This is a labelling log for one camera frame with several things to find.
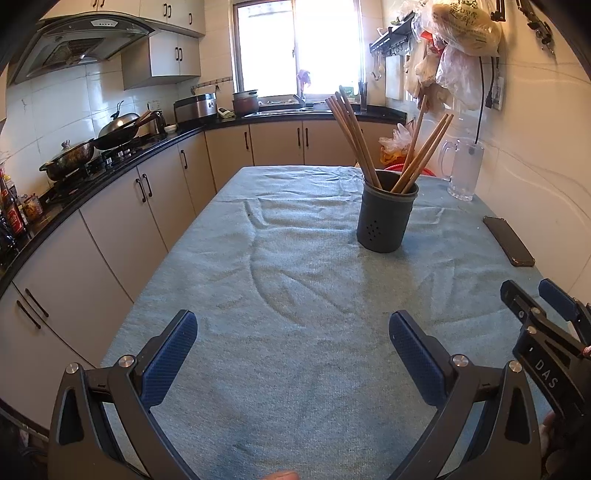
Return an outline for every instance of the gray utensil holder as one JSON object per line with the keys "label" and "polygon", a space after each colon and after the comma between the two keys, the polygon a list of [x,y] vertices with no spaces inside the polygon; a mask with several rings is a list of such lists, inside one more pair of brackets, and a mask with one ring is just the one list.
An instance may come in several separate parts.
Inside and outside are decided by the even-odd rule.
{"label": "gray utensil holder", "polygon": [[[391,190],[400,174],[377,170],[385,190]],[[390,193],[363,183],[361,211],[357,224],[357,240],[368,250],[378,253],[394,252],[402,244],[414,199],[418,195],[415,183],[408,193]]]}

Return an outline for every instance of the finger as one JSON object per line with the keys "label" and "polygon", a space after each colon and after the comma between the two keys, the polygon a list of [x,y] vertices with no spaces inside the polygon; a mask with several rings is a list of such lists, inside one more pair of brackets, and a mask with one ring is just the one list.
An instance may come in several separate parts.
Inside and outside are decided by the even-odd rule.
{"label": "finger", "polygon": [[300,476],[297,472],[290,470],[272,473],[271,475],[267,475],[263,480],[300,480]]}

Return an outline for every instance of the table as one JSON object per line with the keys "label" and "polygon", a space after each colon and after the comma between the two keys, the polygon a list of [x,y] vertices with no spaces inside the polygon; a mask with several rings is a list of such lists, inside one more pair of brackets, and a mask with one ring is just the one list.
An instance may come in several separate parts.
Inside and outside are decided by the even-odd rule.
{"label": "table", "polygon": [[456,200],[439,179],[419,186],[392,254],[357,243],[361,173],[344,167],[243,168],[178,241],[103,365],[139,352],[178,310],[195,312],[197,341],[152,412],[201,479],[390,476],[434,413],[389,341],[398,309],[451,354],[491,367],[512,359],[521,324],[499,289],[512,278],[547,307],[540,273],[510,265],[478,198]]}

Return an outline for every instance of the window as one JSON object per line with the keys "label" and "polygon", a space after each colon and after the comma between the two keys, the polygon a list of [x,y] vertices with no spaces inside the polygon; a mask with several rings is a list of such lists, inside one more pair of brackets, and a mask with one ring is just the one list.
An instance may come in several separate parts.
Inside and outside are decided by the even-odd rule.
{"label": "window", "polygon": [[240,90],[259,97],[302,95],[298,72],[310,72],[307,100],[324,100],[362,78],[359,0],[250,1],[234,6]]}

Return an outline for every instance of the screw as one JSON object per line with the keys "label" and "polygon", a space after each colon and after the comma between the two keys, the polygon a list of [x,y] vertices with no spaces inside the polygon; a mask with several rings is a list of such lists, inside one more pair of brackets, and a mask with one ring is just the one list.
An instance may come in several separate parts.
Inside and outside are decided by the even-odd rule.
{"label": "screw", "polygon": [[452,361],[456,367],[466,367],[470,363],[468,357],[464,355],[454,355]]}
{"label": "screw", "polygon": [[516,374],[521,372],[521,370],[523,369],[523,367],[517,360],[511,360],[511,362],[509,362],[509,368],[511,368]]}
{"label": "screw", "polygon": [[131,355],[124,355],[121,358],[119,358],[119,366],[123,368],[131,367],[131,365],[133,365],[134,362],[135,358]]}
{"label": "screw", "polygon": [[66,373],[75,374],[78,371],[78,364],[73,363],[66,367]]}

